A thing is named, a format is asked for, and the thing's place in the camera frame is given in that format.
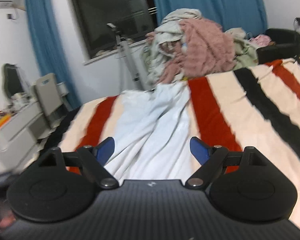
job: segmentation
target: curtain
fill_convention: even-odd
[[[242,27],[254,36],[267,29],[263,0],[154,0],[158,24],[170,12],[179,8],[199,9],[205,18],[223,26],[224,31]]]
[[[57,81],[64,82],[69,90],[67,95],[69,104],[72,108],[79,107],[81,102],[61,45],[51,0],[26,0],[26,11],[41,75],[55,73]]]

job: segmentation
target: ribbed black surface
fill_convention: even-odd
[[[18,220],[6,240],[299,240],[300,230],[282,220],[267,225],[233,221],[216,211],[201,191],[178,180],[126,180],[103,191],[81,215],[55,224]]]

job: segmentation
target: striped bedsheet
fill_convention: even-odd
[[[255,146],[296,186],[290,217],[300,228],[300,60],[277,60],[188,81],[191,136],[231,151]],[[122,96],[83,105],[66,124],[59,147],[73,151],[112,136]],[[193,171],[200,167],[192,157]]]

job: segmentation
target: pink blanket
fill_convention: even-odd
[[[202,18],[182,20],[179,25],[185,33],[187,51],[182,53],[181,43],[175,44],[175,58],[166,63],[159,83],[172,82],[180,71],[194,78],[233,69],[233,39],[219,24]]]

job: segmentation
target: black leather armchair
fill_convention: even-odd
[[[268,29],[265,35],[276,44],[257,49],[259,64],[300,55],[300,33],[286,29]]]

